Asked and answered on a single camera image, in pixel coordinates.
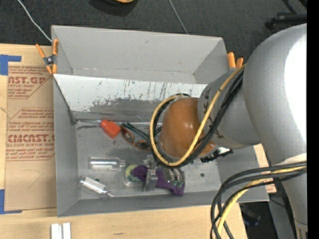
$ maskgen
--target orange object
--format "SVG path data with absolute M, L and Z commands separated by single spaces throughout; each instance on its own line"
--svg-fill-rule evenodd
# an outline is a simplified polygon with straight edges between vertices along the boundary
M 243 59 L 243 58 L 237 59 L 236 68 L 241 67 L 241 66 L 243 65 L 243 62 L 244 62 L 244 59 Z
M 57 66 L 55 64 L 55 59 L 56 56 L 58 55 L 58 46 L 59 46 L 59 41 L 58 39 L 53 40 L 53 45 L 52 45 L 52 55 L 49 57 L 46 57 L 43 53 L 43 50 L 41 47 L 36 44 L 36 48 L 38 49 L 38 52 L 41 56 L 41 58 L 44 60 L 44 63 L 46 64 L 46 69 L 50 74 L 55 74 L 57 71 Z
M 160 144 L 168 155 L 181 158 L 187 152 L 200 125 L 197 105 L 198 98 L 189 97 L 179 99 L 168 107 L 160 131 Z M 214 147 L 215 144 L 210 141 L 199 157 L 206 155 Z
M 102 122 L 100 123 L 100 127 L 103 128 L 104 133 L 112 139 L 115 138 L 121 131 L 121 128 L 118 125 L 106 119 L 102 120 Z
M 227 54 L 228 64 L 230 68 L 236 68 L 235 55 L 233 52 Z

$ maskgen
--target orange clip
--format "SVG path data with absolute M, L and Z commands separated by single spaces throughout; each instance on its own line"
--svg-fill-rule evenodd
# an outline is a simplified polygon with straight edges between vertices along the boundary
M 235 55 L 233 52 L 228 52 L 227 54 L 228 58 L 228 64 L 230 68 L 235 68 L 236 67 L 236 62 L 235 62 Z
M 49 57 L 46 57 L 44 55 L 43 50 L 38 44 L 35 45 L 41 58 L 44 60 L 44 63 L 46 64 L 46 69 L 48 70 L 50 74 L 55 74 L 57 71 L 55 60 L 56 60 L 56 56 L 58 55 L 58 45 L 59 45 L 58 39 L 54 39 L 53 45 L 52 45 L 52 55 Z
M 244 59 L 243 59 L 243 58 L 237 59 L 236 68 L 241 67 L 241 66 L 243 65 L 243 62 L 244 62 Z

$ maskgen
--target cardboard sheet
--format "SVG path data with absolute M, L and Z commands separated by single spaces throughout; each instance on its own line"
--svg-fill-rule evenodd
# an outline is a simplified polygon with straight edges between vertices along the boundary
M 1 44 L 0 54 L 21 56 L 8 65 L 4 209 L 56 207 L 52 76 L 33 45 Z

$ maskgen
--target cardboard box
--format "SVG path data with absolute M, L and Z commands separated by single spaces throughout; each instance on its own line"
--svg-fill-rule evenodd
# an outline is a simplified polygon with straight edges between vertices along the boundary
M 229 70 L 226 50 L 218 37 L 142 31 L 53 26 L 55 38 L 59 40 L 53 82 L 58 216 L 208 205 L 225 179 L 258 167 L 253 147 L 212 163 L 196 160 L 183 168 L 182 197 L 164 189 L 128 186 L 123 170 L 89 169 L 92 156 L 118 157 L 130 165 L 141 164 L 150 152 L 134 148 L 120 135 L 110 139 L 88 120 L 134 122 L 147 130 L 162 100 L 176 93 L 199 97 L 209 82 Z M 115 198 L 99 199 L 79 189 L 81 176 L 106 184 Z M 267 199 L 265 188 L 257 188 L 241 201 Z
M 51 47 L 43 50 L 52 52 Z M 1 152 L 4 209 L 56 207 L 52 76 L 34 45 L 0 44 L 0 54 L 21 57 L 20 62 L 9 62 L 8 75 L 1 76 L 3 104 L 7 102 L 1 107 L 7 120 L 1 134 L 6 150 Z

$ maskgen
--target black cable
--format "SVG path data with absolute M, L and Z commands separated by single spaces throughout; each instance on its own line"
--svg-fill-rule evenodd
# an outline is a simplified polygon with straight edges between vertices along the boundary
M 305 166 L 307 165 L 306 162 L 298 162 L 298 163 L 294 163 L 294 164 L 286 164 L 286 165 L 279 165 L 279 166 L 274 166 L 274 167 L 265 167 L 265 168 L 255 168 L 255 169 L 250 169 L 250 170 L 246 170 L 246 171 L 243 171 L 243 172 L 240 172 L 240 173 L 237 173 L 231 177 L 229 177 L 221 186 L 222 189 L 224 189 L 224 191 L 226 191 L 226 188 L 225 188 L 225 185 L 227 185 L 230 181 L 238 178 L 238 177 L 242 177 L 244 175 L 248 175 L 248 174 L 251 174 L 251 173 L 257 173 L 257 172 L 265 172 L 265 171 L 275 171 L 275 170 L 278 170 L 278 169 L 287 169 L 287 168 L 295 168 L 295 167 L 299 167 L 299 166 Z M 215 198 L 217 199 L 217 204 L 218 204 L 218 209 L 220 210 L 222 207 L 221 207 L 221 196 L 220 197 L 216 197 Z M 233 239 L 233 235 L 226 223 L 226 221 L 224 222 L 224 228 L 228 234 L 228 236 L 230 237 L 230 239 Z
M 216 237 L 219 239 L 220 238 L 220 234 L 218 233 L 218 230 L 217 230 L 217 226 L 216 226 L 216 222 L 218 221 L 218 219 L 222 216 L 223 212 L 225 211 L 226 207 L 228 206 L 228 204 L 230 203 L 231 199 L 237 195 L 238 193 L 240 193 L 241 191 L 243 190 L 246 190 L 246 189 L 251 189 L 251 188 L 255 188 L 255 187 L 260 187 L 260 186 L 266 186 L 266 185 L 270 185 L 270 184 L 274 184 L 274 183 L 277 183 L 277 182 L 283 182 L 283 181 L 286 181 L 286 180 L 290 180 L 290 179 L 293 179 L 293 178 L 296 178 L 298 176 L 301 176 L 303 174 L 305 174 L 307 172 L 307 169 L 303 169 L 302 171 L 300 172 L 297 172 L 295 173 L 294 175 L 291 175 L 291 176 L 285 176 L 283 178 L 274 178 L 273 175 L 275 174 L 272 174 L 271 176 L 269 176 L 269 178 L 273 178 L 273 181 L 268 181 L 268 182 L 263 182 L 263 183 L 259 183 L 259 184 L 256 184 L 256 185 L 251 185 L 251 186 L 247 186 L 247 187 L 244 187 L 238 191 L 236 191 L 234 194 L 232 194 L 228 199 L 227 201 L 225 202 L 224 206 L 222 207 L 222 209 L 219 211 L 217 217 L 214 219 L 214 221 L 212 220 L 212 228 L 211 228 L 211 233 L 210 233 L 210 236 L 212 238 L 212 231 L 215 232 L 215 235 Z
M 227 190 L 227 185 L 230 184 L 231 181 L 239 178 L 239 177 L 242 177 L 242 176 L 245 176 L 245 175 L 249 175 L 249 174 L 254 174 L 254 173 L 261 173 L 261 172 L 266 172 L 266 171 L 276 171 L 276 170 L 279 170 L 279 169 L 288 169 L 288 168 L 296 168 L 296 167 L 300 167 L 300 166 L 306 166 L 307 165 L 307 162 L 298 162 L 298 163 L 293 163 L 293 164 L 285 164 L 285 165 L 278 165 L 278 166 L 272 166 L 272 167 L 262 167 L 262 168 L 254 168 L 254 169 L 250 169 L 250 170 L 246 170 L 246 171 L 243 171 L 243 172 L 239 172 L 237 174 L 234 174 L 233 176 L 229 177 L 226 181 L 223 182 L 223 184 L 221 185 L 221 192 L 218 192 L 217 195 L 215 196 L 214 200 L 213 200 L 213 203 L 212 203 L 212 206 L 214 206 L 213 210 L 215 209 L 215 206 L 216 206 L 216 200 L 220 200 L 220 198 L 218 198 L 218 194 L 222 194 L 224 191 Z M 247 182 L 245 180 L 237 180 L 235 181 L 237 182 L 237 184 L 239 183 L 244 183 L 244 182 Z M 227 223 L 225 222 L 224 223 L 226 226 L 225 226 L 225 230 L 228 234 L 229 237 L 231 237 L 231 232 L 227 226 Z
M 278 173 L 278 174 L 274 174 L 274 176 L 272 176 L 272 178 L 277 178 L 277 177 L 282 177 L 282 176 L 289 176 L 289 175 L 294 175 L 298 172 L 301 172 L 301 171 L 304 171 L 304 168 L 302 168 L 301 170 L 296 170 L 296 171 L 291 171 L 291 172 L 285 172 L 285 173 Z M 238 179 L 237 181 L 233 181 L 231 183 L 228 183 L 224 186 L 221 186 L 221 190 L 217 193 L 217 195 L 215 196 L 213 202 L 212 202 L 212 209 L 211 209 L 211 218 L 212 218 L 212 215 L 214 215 L 214 210 L 215 210 L 215 206 L 216 206 L 216 203 L 218 205 L 218 209 L 221 210 L 222 209 L 222 205 L 221 205 L 221 195 L 229 188 L 233 187 L 233 186 L 236 186 L 236 185 L 239 185 L 239 184 L 242 184 L 242 183 L 245 183 L 245 182 L 250 182 L 250 181 L 254 181 L 254 180 L 259 180 L 259 179 L 267 179 L 269 178 L 269 174 L 263 174 L 263 175 L 255 175 L 255 176 L 250 176 L 250 177 L 245 177 L 245 178 L 242 178 L 242 179 Z M 228 236 L 230 238 L 233 238 L 233 235 L 231 234 L 231 231 L 230 229 L 228 228 L 228 225 L 226 222 L 224 222 L 224 227 L 225 227 L 225 230 L 228 234 Z
M 222 184 L 222 187 L 226 184 L 228 184 L 229 182 L 245 176 L 245 175 L 249 175 L 249 174 L 253 174 L 253 173 L 262 173 L 262 172 L 274 172 L 277 171 L 279 169 L 289 169 L 289 168 L 297 168 L 297 167 L 301 167 L 301 166 L 307 166 L 307 162 L 297 162 L 297 163 L 291 163 L 291 164 L 284 164 L 284 165 L 275 165 L 275 166 L 269 166 L 269 167 L 260 167 L 260 168 L 253 168 L 253 169 L 249 169 L 249 170 L 245 170 L 239 173 L 236 173 L 234 175 L 232 175 L 231 177 L 229 177 L 227 180 L 225 180 Z
M 277 205 L 279 205 L 279 206 L 281 206 L 281 207 L 286 208 L 285 205 L 283 205 L 283 204 L 281 204 L 281 203 L 278 203 L 277 201 L 275 201 L 275 200 L 273 200 L 273 199 L 271 199 L 271 198 L 270 198 L 270 201 L 273 202 L 273 203 L 275 203 L 275 204 L 277 204 Z
M 196 150 L 183 163 L 181 163 L 180 165 L 175 166 L 175 167 L 183 167 L 183 166 L 191 163 L 206 148 L 206 146 L 210 142 L 211 138 L 215 134 L 215 131 L 216 131 L 217 127 L 219 126 L 219 123 L 221 122 L 221 120 L 223 118 L 223 115 L 225 114 L 225 112 L 226 112 L 228 106 L 230 105 L 232 99 L 235 97 L 235 95 L 237 94 L 237 92 L 239 91 L 239 89 L 242 86 L 243 73 L 244 73 L 244 70 L 238 74 L 238 76 L 235 78 L 233 83 L 230 85 L 230 87 L 229 87 L 229 89 L 228 89 L 228 91 L 227 91 L 227 93 L 225 95 L 225 98 L 223 100 L 223 103 L 222 103 L 221 107 L 219 108 L 219 110 L 217 112 L 215 120 L 213 121 L 213 124 L 211 125 L 209 132 L 206 134 L 205 137 L 203 137 L 204 139 L 201 140 L 199 147 L 196 148 Z M 159 117 L 160 117 L 161 113 L 165 110 L 165 108 L 172 101 L 173 100 L 170 100 L 167 103 L 163 104 L 163 106 L 159 109 L 159 111 L 156 114 L 155 119 L 154 119 L 154 130 L 156 128 L 156 125 L 157 125 L 157 122 L 159 120 Z M 168 160 L 169 162 L 173 162 L 173 160 L 170 157 L 168 157 L 167 155 L 164 155 L 164 156 L 165 156 L 166 160 Z M 159 159 L 157 159 L 157 161 L 161 165 L 169 167 L 169 165 L 166 165 L 165 163 L 161 162 Z
M 200 142 L 200 145 L 196 150 L 178 167 L 185 166 L 189 163 L 191 163 L 194 159 L 196 159 L 201 152 L 206 148 L 206 146 L 209 144 L 210 140 L 212 139 L 213 135 L 215 134 L 216 129 L 218 128 L 224 114 L 226 113 L 227 108 L 229 107 L 231 101 L 236 96 L 237 92 L 242 86 L 242 79 L 243 79 L 243 71 L 236 77 L 234 82 L 229 87 L 229 90 L 226 93 L 225 99 L 219 108 L 217 115 L 208 131 L 206 136 L 204 137 L 204 140 Z

